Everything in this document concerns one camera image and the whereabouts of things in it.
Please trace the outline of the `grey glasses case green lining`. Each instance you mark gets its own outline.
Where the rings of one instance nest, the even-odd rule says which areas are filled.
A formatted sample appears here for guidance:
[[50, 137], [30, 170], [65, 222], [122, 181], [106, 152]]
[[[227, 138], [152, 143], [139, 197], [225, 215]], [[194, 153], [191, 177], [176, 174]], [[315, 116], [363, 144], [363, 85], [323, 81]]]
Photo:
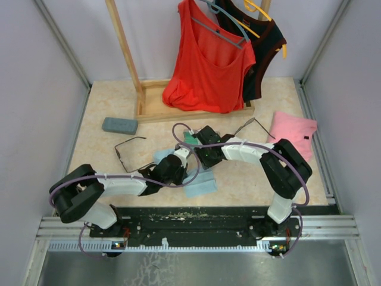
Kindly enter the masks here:
[[199, 145], [199, 142], [198, 142], [198, 140], [195, 137], [187, 137], [187, 136], [185, 136], [185, 130], [183, 131], [184, 142], [186, 144], [188, 144], [188, 145]]

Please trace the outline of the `light blue cleaning cloth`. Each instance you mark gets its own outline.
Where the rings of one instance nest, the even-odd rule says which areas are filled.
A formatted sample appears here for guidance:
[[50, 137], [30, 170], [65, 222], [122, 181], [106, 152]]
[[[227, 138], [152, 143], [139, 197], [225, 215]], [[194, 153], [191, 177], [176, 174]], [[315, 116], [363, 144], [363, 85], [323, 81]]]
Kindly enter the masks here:
[[156, 151], [152, 156], [152, 161], [154, 164], [158, 164], [162, 159], [166, 158], [168, 155], [173, 154], [174, 149], [165, 149]]

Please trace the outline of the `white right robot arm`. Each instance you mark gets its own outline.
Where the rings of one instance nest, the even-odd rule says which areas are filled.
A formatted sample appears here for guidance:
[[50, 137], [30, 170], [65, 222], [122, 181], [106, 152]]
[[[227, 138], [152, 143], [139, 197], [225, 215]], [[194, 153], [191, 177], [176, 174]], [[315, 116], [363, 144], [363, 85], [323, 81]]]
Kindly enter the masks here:
[[307, 187], [312, 168], [287, 139], [272, 144], [258, 144], [233, 134], [220, 136], [210, 126], [192, 135], [199, 146], [194, 148], [204, 169], [223, 160], [259, 164], [274, 191], [267, 210], [266, 229], [278, 236], [287, 228], [287, 219], [300, 189]]

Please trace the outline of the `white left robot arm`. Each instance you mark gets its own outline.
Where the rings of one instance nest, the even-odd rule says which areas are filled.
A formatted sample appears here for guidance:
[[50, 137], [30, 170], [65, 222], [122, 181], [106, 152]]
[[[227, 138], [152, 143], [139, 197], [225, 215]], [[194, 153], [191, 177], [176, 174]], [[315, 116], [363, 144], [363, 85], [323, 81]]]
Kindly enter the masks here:
[[179, 151], [158, 164], [126, 174], [99, 173], [90, 164], [83, 164], [51, 187], [49, 202], [62, 223], [91, 223], [115, 237], [123, 232], [124, 222], [116, 208], [100, 202], [101, 198], [147, 196], [164, 186], [179, 186], [186, 178], [187, 168], [188, 157]]

